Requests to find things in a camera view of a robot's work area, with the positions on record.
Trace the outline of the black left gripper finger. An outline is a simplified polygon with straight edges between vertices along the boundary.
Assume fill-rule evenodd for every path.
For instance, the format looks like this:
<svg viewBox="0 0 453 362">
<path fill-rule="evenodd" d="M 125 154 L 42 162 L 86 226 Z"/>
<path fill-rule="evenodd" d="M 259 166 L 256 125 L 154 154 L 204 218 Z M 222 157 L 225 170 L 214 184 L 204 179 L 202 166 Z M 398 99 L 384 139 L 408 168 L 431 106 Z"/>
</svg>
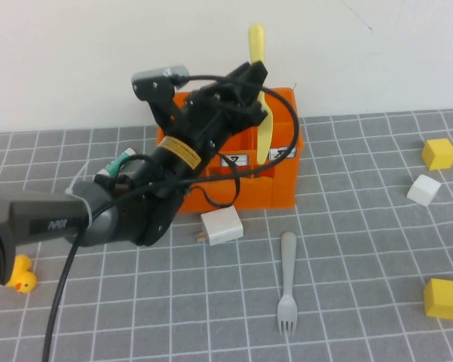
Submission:
<svg viewBox="0 0 453 362">
<path fill-rule="evenodd" d="M 260 91 L 268 71 L 262 63 L 243 63 L 228 74 L 231 91 Z"/>
<path fill-rule="evenodd" d="M 246 124 L 248 127 L 258 127 L 268 116 L 268 111 L 261 104 L 252 104 L 246 108 Z"/>
</svg>

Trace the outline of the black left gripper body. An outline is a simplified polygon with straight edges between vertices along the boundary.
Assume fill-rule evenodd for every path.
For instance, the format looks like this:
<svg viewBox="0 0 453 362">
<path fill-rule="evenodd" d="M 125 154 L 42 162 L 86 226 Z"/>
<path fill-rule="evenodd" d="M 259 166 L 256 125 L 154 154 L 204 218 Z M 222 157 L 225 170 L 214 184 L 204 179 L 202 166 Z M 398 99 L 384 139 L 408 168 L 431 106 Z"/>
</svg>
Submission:
<svg viewBox="0 0 453 362">
<path fill-rule="evenodd" d="M 250 129 L 246 108 L 259 104 L 259 91 L 231 91 L 228 76 L 192 92 L 180 117 L 174 122 L 173 135 L 202 149 L 208 143 L 221 147 L 232 136 Z"/>
</svg>

